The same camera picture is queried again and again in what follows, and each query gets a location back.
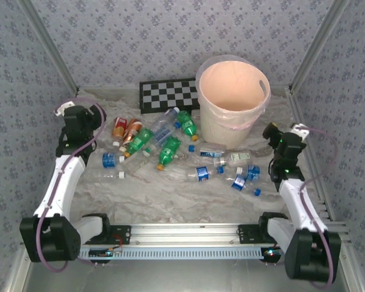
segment floor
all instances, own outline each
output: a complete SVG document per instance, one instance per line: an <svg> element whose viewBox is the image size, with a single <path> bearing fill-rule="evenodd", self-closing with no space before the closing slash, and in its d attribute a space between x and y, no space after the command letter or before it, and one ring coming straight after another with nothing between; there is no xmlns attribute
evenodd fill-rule
<svg viewBox="0 0 365 292"><path fill-rule="evenodd" d="M113 150L111 129L115 117L136 117L149 126L159 116L140 115L136 90L92 93L96 94L99 104L108 115L106 128L99 137L97 150L92 155L101 156L102 153ZM192 116L200 129L200 111L193 111ZM71 206L71 221L94 212L107 213L112 223L256 222L264 211L287 213L284 201L267 174L273 151L262 137L262 131L269 122L275 122L282 130L289 129L292 116L286 98L272 96L266 112L255 123L248 139L240 147L253 151L253 163L262 170L260 181L257 183L257 187L262 189L259 197L238 192L222 179L184 182L184 169L211 164L212 161L208 160L209 158L189 155L189 138L180 135L182 144L179 157L166 167L163 173L156 170L156 161L153 161L140 169L135 177L123 180L101 179L88 183L80 179ZM310 175L302 155L299 165L308 178ZM93 174L103 171L105 170L96 165L88 165L84 175L89 179ZM308 192L311 199L316 200L314 190L309 188Z"/></svg>

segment wall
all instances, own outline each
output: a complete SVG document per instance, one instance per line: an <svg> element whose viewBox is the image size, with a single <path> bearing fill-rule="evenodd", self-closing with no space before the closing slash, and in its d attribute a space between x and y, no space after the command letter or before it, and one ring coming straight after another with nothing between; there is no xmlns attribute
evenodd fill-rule
<svg viewBox="0 0 365 292"><path fill-rule="evenodd" d="M33 0L79 86L195 75L213 55L289 84L332 0Z"/></svg>
<svg viewBox="0 0 365 292"><path fill-rule="evenodd" d="M0 291L40 202L62 127L52 111L69 97L15 0L0 1Z"/></svg>
<svg viewBox="0 0 365 292"><path fill-rule="evenodd" d="M336 137L325 177L337 220L345 220L365 269L365 0L351 1L297 93L306 123ZM332 146L315 136L321 168Z"/></svg>

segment water bottle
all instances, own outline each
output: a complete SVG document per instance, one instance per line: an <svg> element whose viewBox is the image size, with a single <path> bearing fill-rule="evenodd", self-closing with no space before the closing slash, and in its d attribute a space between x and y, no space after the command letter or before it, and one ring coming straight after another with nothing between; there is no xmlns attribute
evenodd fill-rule
<svg viewBox="0 0 365 292"><path fill-rule="evenodd" d="M166 144L166 141L172 134L177 130L180 129L181 124L179 122L165 123L161 129L159 129L150 142L148 143L148 147L143 151L145 156L150 156L153 153L157 152L157 150L161 150L163 146Z"/></svg>
<svg viewBox="0 0 365 292"><path fill-rule="evenodd" d="M88 159L87 169L108 169L111 167L116 167L118 164L124 161L125 157L123 155L118 155L117 153L104 153L99 155L93 153Z"/></svg>
<svg viewBox="0 0 365 292"><path fill-rule="evenodd" d="M164 114L156 119L149 129L156 134L166 123L173 123L179 112L180 110L178 107L168 109Z"/></svg>
<svg viewBox="0 0 365 292"><path fill-rule="evenodd" d="M122 162L121 166L130 175L134 175L141 167L150 161L150 157L145 156L144 152L138 151Z"/></svg>
<svg viewBox="0 0 365 292"><path fill-rule="evenodd" d="M199 166L186 170L186 181L207 181L217 175L222 175L224 168L222 166L215 167L212 165Z"/></svg>
<svg viewBox="0 0 365 292"><path fill-rule="evenodd" d="M126 173L118 169L85 169L82 179L86 183L99 183L112 179L124 179L126 178Z"/></svg>
<svg viewBox="0 0 365 292"><path fill-rule="evenodd" d="M229 175L225 176L225 179L233 189L238 190L239 192L254 196L259 196L261 194L261 190L255 186L254 182L248 180L243 175Z"/></svg>
<svg viewBox="0 0 365 292"><path fill-rule="evenodd" d="M240 167L252 163L252 154L250 151L233 151L225 157L215 157L214 166Z"/></svg>
<svg viewBox="0 0 365 292"><path fill-rule="evenodd" d="M261 174L261 169L257 165L247 165L246 167L237 167L235 173L242 175L248 181L257 181Z"/></svg>
<svg viewBox="0 0 365 292"><path fill-rule="evenodd" d="M198 145L189 145L188 151L203 157L222 157L226 152L226 146L203 142Z"/></svg>

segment green bottle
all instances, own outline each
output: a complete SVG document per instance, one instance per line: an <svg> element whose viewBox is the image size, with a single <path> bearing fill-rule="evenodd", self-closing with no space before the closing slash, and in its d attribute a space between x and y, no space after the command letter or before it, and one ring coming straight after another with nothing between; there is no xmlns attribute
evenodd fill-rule
<svg viewBox="0 0 365 292"><path fill-rule="evenodd" d="M188 135L192 141L197 141L199 137L196 135L196 125L187 111L180 111L177 120L181 124L181 129Z"/></svg>
<svg viewBox="0 0 365 292"><path fill-rule="evenodd" d="M134 139L128 144L127 151L124 153L124 156L130 157L132 154L140 150L153 135L153 132L149 129L142 128L138 135L136 135Z"/></svg>
<svg viewBox="0 0 365 292"><path fill-rule="evenodd" d="M171 163L176 155L178 147L180 147L180 143L181 142L177 138L170 137L168 139L164 148L159 154L159 164L157 165L158 170L163 171L165 165Z"/></svg>

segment checkerboard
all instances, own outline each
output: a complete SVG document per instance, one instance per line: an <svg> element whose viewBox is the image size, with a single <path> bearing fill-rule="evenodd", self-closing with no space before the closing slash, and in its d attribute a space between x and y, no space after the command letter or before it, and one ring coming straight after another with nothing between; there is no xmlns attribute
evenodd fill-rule
<svg viewBox="0 0 365 292"><path fill-rule="evenodd" d="M140 82L141 114L162 113L178 106L180 110L198 110L195 78Z"/></svg>

